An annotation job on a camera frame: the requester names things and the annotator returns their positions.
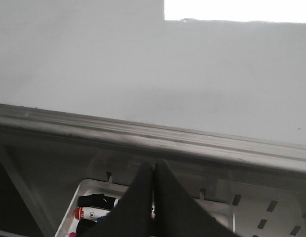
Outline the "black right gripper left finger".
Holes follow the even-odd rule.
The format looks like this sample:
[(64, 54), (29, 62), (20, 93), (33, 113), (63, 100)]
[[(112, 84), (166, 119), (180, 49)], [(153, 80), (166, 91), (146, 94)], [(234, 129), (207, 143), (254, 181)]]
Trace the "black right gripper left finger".
[(140, 165), (131, 185), (115, 206), (83, 237), (149, 237), (151, 235), (153, 169)]

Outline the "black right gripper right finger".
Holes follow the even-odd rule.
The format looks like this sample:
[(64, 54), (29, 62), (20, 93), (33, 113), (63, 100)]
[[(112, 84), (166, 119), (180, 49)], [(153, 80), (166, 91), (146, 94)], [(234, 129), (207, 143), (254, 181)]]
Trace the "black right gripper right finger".
[(164, 160), (154, 168), (154, 204), (160, 237), (237, 236), (190, 197)]

